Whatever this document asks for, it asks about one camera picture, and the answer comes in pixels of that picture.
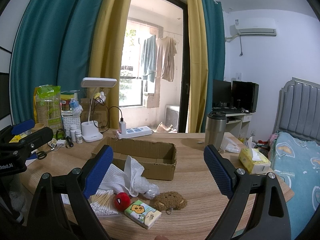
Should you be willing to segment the cotton swab bag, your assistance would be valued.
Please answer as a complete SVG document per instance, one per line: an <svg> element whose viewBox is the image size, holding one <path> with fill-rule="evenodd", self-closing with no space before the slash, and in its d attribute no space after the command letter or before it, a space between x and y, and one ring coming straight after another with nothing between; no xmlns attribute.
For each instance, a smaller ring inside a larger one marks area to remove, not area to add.
<svg viewBox="0 0 320 240"><path fill-rule="evenodd" d="M96 194L90 196L89 203L96 216L114 216L119 212L114 207L114 191L98 189Z"/></svg>

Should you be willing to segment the white paper towel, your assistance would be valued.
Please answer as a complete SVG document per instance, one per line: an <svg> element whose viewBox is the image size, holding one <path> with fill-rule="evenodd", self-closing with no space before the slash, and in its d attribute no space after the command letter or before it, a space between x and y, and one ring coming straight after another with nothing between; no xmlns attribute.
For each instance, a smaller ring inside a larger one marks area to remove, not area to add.
<svg viewBox="0 0 320 240"><path fill-rule="evenodd" d="M116 194L125 192L129 196L136 197L138 196L138 192L134 187L134 181L136 178L140 178L143 172L144 167L136 159L128 155L124 170L121 170L114 164L109 166L98 189L105 191L113 190Z"/></svg>

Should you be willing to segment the bubble wrap bundle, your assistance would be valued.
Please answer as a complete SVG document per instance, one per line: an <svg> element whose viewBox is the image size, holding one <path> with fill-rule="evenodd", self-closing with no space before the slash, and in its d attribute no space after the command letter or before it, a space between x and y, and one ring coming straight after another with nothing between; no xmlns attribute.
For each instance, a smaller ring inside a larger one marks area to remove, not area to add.
<svg viewBox="0 0 320 240"><path fill-rule="evenodd" d="M132 187L134 191L146 199L154 199L160 194L159 187L154 183L150 183L145 177L136 177L133 180Z"/></svg>

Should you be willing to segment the brown plush bear toy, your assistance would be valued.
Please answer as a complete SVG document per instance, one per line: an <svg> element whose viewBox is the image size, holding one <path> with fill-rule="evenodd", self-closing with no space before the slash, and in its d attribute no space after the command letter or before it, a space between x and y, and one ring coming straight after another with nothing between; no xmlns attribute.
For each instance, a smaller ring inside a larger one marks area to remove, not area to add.
<svg viewBox="0 0 320 240"><path fill-rule="evenodd" d="M151 206L160 212L170 215L173 210L181 210L187 206L187 200L176 191L160 193L156 196Z"/></svg>

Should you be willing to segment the white pill bottle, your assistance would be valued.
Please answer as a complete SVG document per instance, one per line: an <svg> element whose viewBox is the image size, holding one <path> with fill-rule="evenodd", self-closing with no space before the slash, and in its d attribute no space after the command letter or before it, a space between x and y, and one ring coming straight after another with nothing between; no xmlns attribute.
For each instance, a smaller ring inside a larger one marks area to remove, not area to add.
<svg viewBox="0 0 320 240"><path fill-rule="evenodd" d="M75 139L77 144L81 144L83 142L82 140L82 133L80 129L75 130Z"/></svg>
<svg viewBox="0 0 320 240"><path fill-rule="evenodd" d="M75 137L76 130L77 130L77 126L76 125L71 125L70 126L69 134L70 134L72 142L76 142L76 137Z"/></svg>

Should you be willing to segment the yellow tissue pack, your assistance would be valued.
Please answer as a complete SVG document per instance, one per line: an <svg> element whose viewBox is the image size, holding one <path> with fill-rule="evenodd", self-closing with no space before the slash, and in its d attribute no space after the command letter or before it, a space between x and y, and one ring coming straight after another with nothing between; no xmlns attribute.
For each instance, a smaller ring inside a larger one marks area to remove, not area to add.
<svg viewBox="0 0 320 240"><path fill-rule="evenodd" d="M266 174L271 167L271 162L253 147L252 137L247 140L247 148L240 151L239 160L249 174Z"/></svg>

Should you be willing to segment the blue patterned bedspread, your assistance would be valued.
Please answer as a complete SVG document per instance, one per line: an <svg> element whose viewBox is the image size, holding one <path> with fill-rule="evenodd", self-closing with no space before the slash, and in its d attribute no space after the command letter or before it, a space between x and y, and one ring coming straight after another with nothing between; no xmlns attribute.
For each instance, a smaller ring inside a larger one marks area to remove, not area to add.
<svg viewBox="0 0 320 240"><path fill-rule="evenodd" d="M319 144L278 132L270 145L271 168L294 192L287 209L295 239L319 206Z"/></svg>

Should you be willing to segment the white computer desk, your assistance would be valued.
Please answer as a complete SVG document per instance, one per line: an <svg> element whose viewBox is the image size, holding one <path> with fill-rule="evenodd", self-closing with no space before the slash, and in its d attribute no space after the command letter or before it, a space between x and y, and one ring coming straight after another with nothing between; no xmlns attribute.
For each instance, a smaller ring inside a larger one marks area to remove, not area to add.
<svg viewBox="0 0 320 240"><path fill-rule="evenodd" d="M229 113L225 112L227 116L227 124L225 133L229 132L236 138L246 138L252 113Z"/></svg>

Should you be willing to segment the teal curtain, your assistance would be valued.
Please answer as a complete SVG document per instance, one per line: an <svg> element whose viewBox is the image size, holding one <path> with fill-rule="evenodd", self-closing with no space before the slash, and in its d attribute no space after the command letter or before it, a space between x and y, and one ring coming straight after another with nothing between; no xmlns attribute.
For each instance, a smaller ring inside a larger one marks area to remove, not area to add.
<svg viewBox="0 0 320 240"><path fill-rule="evenodd" d="M41 85L80 90L88 76L94 29L103 0L31 0L16 37L10 95L16 124L33 118Z"/></svg>
<svg viewBox="0 0 320 240"><path fill-rule="evenodd" d="M225 73L225 28L221 2L202 0L207 38L208 82L204 119L201 132L205 131L206 116L212 110L213 81L224 79Z"/></svg>

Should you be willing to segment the white power strip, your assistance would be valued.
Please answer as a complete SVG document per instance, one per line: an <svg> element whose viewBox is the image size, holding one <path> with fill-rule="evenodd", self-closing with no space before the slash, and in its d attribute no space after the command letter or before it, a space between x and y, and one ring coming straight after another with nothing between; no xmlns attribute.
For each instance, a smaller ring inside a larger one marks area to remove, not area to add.
<svg viewBox="0 0 320 240"><path fill-rule="evenodd" d="M130 139L136 137L142 137L147 135L152 135L153 131L148 126L135 127L135 128L127 128L125 134L121 134L120 130L116 130L114 132L115 136L118 139Z"/></svg>

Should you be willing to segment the steel travel tumbler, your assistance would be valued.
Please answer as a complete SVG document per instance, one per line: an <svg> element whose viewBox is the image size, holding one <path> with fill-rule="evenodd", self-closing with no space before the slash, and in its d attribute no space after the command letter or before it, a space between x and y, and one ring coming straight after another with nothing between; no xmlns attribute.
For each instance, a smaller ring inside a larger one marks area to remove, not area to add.
<svg viewBox="0 0 320 240"><path fill-rule="evenodd" d="M204 144L214 145L219 150L227 124L225 112L211 111L206 118L205 141Z"/></svg>

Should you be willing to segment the yellow curtain left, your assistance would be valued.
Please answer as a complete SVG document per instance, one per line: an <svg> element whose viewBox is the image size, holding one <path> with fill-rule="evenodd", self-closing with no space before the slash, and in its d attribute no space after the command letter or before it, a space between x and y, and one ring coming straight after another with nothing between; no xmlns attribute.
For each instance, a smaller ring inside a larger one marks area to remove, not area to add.
<svg viewBox="0 0 320 240"><path fill-rule="evenodd" d="M131 0L103 0L95 25L89 77L120 80L121 57Z"/></svg>

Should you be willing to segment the yellow curtain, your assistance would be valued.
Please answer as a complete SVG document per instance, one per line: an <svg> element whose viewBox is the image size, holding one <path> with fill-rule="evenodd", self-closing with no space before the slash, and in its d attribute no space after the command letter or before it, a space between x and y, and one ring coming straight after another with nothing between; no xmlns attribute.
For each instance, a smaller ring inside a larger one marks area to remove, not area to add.
<svg viewBox="0 0 320 240"><path fill-rule="evenodd" d="M131 0L103 0L95 25L89 77L120 80L121 57Z"/></svg>
<svg viewBox="0 0 320 240"><path fill-rule="evenodd" d="M201 130L206 108L208 53L202 0L187 0L190 48L188 132Z"/></svg>

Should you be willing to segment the hanging beige shirt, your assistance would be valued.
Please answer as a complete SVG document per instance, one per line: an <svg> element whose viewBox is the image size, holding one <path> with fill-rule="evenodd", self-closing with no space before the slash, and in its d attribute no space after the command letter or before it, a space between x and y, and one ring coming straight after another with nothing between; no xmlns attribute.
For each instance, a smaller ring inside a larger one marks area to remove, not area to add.
<svg viewBox="0 0 320 240"><path fill-rule="evenodd" d="M176 47L171 37L158 38L156 40L156 71L157 77L172 82L174 80Z"/></svg>

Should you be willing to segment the white air conditioner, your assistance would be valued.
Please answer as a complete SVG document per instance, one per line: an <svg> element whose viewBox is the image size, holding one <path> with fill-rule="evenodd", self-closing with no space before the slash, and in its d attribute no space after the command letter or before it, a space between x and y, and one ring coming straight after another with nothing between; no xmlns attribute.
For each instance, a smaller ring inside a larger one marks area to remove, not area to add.
<svg viewBox="0 0 320 240"><path fill-rule="evenodd" d="M276 36L276 22L272 18L241 18L235 20L239 35Z"/></svg>

